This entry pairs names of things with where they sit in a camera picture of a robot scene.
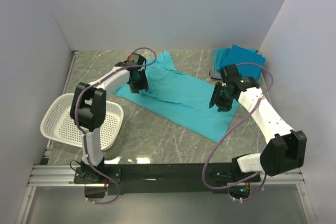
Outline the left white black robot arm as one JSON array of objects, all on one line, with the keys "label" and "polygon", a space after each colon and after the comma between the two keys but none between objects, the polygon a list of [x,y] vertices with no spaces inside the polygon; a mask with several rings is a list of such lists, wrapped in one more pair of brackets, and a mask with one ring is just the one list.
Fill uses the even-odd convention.
[{"label": "left white black robot arm", "polygon": [[81,132],[81,169],[93,183],[101,182],[105,176],[100,128],[106,118],[107,97],[124,84],[129,85],[132,93],[147,91],[149,86],[145,69],[146,59],[133,52],[103,77],[91,83],[81,82],[76,86],[70,117]]}]

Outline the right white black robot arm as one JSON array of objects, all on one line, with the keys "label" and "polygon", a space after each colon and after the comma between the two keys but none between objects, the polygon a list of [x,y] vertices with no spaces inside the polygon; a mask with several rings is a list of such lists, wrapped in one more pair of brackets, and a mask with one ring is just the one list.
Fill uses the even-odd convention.
[{"label": "right white black robot arm", "polygon": [[261,130],[266,147],[261,153],[246,154],[233,160],[230,175],[243,181],[251,172],[265,172],[268,176],[301,168],[304,164],[307,137],[295,131],[268,102],[253,77],[243,77],[237,65],[220,70],[222,83],[216,83],[209,107],[217,106],[219,112],[228,112],[233,101],[239,102]]}]

